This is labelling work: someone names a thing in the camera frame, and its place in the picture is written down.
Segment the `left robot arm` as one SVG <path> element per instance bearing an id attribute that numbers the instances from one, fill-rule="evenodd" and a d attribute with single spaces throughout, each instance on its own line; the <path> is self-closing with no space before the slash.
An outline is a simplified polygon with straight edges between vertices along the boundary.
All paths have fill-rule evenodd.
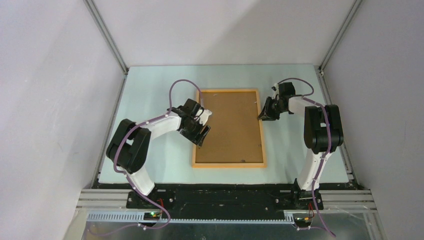
<path id="1" fill-rule="evenodd" d="M 179 132 L 195 146 L 201 147 L 210 131 L 207 125 L 213 113 L 193 99 L 184 105 L 171 107 L 166 113 L 142 123 L 122 120 L 106 149 L 115 172 L 123 174 L 131 187 L 138 192 L 138 201 L 145 208 L 153 208 L 158 194 L 153 191 L 154 181 L 146 168 L 152 140 L 170 132 Z"/>

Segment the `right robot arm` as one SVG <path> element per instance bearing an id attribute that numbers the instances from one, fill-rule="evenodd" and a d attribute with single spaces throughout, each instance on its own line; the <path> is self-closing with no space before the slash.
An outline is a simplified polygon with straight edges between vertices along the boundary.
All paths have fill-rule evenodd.
<path id="1" fill-rule="evenodd" d="M 318 196 L 322 171 L 331 154 L 343 144 L 344 133 L 339 107 L 316 102 L 308 93 L 298 94 L 292 81 L 292 77 L 286 78 L 272 86 L 273 95 L 266 98 L 257 118 L 276 121 L 282 113 L 303 117 L 307 153 L 305 164 L 293 183 L 290 201 L 295 208 L 304 209 Z"/>

